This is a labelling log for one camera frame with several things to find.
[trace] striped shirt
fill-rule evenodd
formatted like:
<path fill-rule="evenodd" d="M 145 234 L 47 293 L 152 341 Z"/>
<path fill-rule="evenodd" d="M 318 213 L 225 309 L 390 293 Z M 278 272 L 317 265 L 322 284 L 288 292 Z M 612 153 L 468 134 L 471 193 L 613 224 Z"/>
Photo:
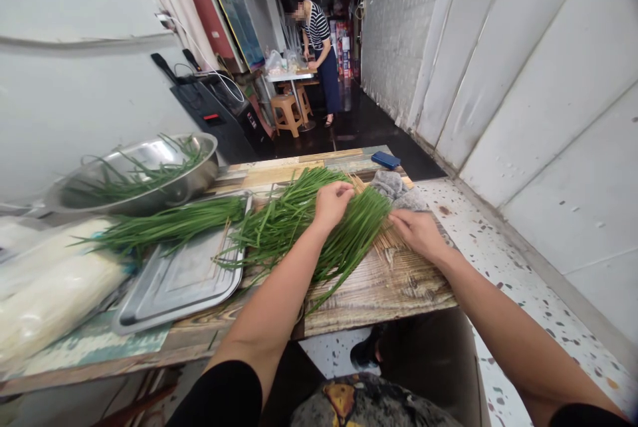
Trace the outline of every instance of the striped shirt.
<path fill-rule="evenodd" d="M 312 4 L 310 24 L 305 23 L 304 30 L 314 49 L 322 50 L 324 48 L 323 41 L 330 39 L 330 28 L 321 7 L 315 4 L 315 2 L 311 1 L 310 3 Z"/>

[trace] metal tray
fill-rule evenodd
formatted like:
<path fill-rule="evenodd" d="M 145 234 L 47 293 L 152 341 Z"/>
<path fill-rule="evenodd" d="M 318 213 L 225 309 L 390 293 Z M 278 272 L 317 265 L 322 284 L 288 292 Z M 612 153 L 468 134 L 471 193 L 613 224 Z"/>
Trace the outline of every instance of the metal tray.
<path fill-rule="evenodd" d="M 194 203 L 228 196 L 245 196 L 246 213 L 253 204 L 248 190 L 234 191 L 199 199 Z M 226 270 L 213 262 L 213 257 L 229 248 L 232 241 L 223 240 L 223 228 L 193 239 L 175 254 L 163 257 L 167 246 L 159 245 L 137 282 L 130 289 L 113 318 L 113 330 L 119 335 L 131 334 L 223 303 L 241 282 L 242 269 Z M 240 260 L 244 252 L 234 250 L 226 260 Z"/>

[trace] black machine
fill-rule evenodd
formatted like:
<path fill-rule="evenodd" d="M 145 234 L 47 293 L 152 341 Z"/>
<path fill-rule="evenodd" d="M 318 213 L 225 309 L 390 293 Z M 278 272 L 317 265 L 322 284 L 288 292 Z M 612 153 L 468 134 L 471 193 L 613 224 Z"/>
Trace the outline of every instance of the black machine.
<path fill-rule="evenodd" d="M 234 84 L 215 73 L 177 77 L 159 54 L 151 57 L 175 84 L 171 92 L 186 113 L 201 131 L 217 138 L 219 152 L 229 164 L 274 157 L 274 143 Z"/>

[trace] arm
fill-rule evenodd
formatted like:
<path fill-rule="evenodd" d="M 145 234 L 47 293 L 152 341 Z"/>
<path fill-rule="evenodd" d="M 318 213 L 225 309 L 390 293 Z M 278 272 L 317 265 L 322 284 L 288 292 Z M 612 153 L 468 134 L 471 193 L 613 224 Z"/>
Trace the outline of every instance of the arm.
<path fill-rule="evenodd" d="M 445 244 L 430 214 L 396 210 L 390 221 L 406 243 L 447 278 L 459 305 L 516 387 L 535 426 L 549 425 L 559 408 L 577 402 L 626 418 L 542 327 L 460 252 Z"/>
<path fill-rule="evenodd" d="M 321 249 L 353 196 L 352 185 L 341 181 L 319 190 L 314 221 L 242 309 L 206 370 L 224 361 L 246 362 L 259 378 L 266 404 Z"/>
<path fill-rule="evenodd" d="M 324 40 L 323 43 L 324 43 L 324 48 L 321 50 L 321 55 L 319 56 L 316 62 L 309 62 L 308 68 L 312 70 L 316 70 L 317 68 L 319 68 L 319 66 L 324 62 L 324 60 L 326 59 L 326 57 L 332 50 L 332 47 L 330 46 L 330 37 Z"/>
<path fill-rule="evenodd" d="M 310 42 L 308 41 L 308 35 L 306 35 L 306 31 L 302 29 L 301 33 L 304 36 L 304 57 L 306 58 L 306 60 L 308 60 L 310 58 L 310 51 L 308 51 L 308 44 Z"/>

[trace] hand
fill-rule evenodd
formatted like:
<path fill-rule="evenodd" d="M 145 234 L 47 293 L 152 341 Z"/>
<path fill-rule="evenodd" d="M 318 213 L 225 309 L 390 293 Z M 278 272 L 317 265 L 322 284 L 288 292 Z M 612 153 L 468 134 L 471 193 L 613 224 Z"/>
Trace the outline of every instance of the hand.
<path fill-rule="evenodd" d="M 312 224 L 330 232 L 344 217 L 348 202 L 353 196 L 354 187 L 343 181 L 335 181 L 319 188 Z"/>
<path fill-rule="evenodd" d="M 436 263 L 449 252 L 431 213 L 394 210 L 388 216 L 401 237 L 414 251 Z"/>

